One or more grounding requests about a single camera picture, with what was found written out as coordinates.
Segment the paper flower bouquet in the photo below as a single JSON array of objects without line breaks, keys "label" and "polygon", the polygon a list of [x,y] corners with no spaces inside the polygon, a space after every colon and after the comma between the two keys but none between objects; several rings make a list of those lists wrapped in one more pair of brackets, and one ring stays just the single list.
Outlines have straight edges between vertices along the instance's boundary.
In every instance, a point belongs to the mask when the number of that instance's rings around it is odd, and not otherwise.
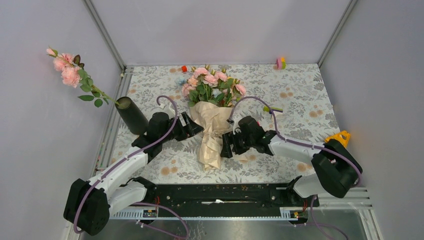
[{"label": "paper flower bouquet", "polygon": [[227,119],[235,103],[246,95],[246,88],[224,68],[214,70],[205,65],[191,68],[181,92],[188,99],[191,118],[203,127],[198,161],[204,170],[220,169],[222,135],[230,131]]}]

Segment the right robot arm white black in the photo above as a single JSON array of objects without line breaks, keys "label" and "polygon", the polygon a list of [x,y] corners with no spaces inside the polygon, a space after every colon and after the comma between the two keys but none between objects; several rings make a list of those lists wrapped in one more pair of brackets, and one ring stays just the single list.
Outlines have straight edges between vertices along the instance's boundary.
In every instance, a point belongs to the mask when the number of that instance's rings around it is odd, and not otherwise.
[{"label": "right robot arm white black", "polygon": [[220,156],[232,158],[250,149],[312,165],[313,174],[298,176],[288,185],[286,198],[293,206],[321,193],[344,198],[361,181],[362,167],[338,140],[312,143],[287,138],[276,130],[265,131],[253,117],[246,116],[236,128],[222,135]]}]

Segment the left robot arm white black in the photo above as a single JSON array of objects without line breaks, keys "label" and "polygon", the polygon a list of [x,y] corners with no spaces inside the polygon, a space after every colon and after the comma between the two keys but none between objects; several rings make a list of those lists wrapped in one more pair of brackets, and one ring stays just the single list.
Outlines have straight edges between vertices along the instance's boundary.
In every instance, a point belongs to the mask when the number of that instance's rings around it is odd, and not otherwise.
[{"label": "left robot arm white black", "polygon": [[146,133],[131,144],[123,158],[88,180],[79,178],[71,184],[63,217],[73,224],[75,233],[94,236],[106,226],[112,215],[124,208],[136,202],[144,206],[154,202],[154,190],[144,183],[122,184],[156,157],[164,143],[180,142],[204,130],[186,112],[181,116],[182,119],[178,116],[170,118],[165,112],[154,113]]}]

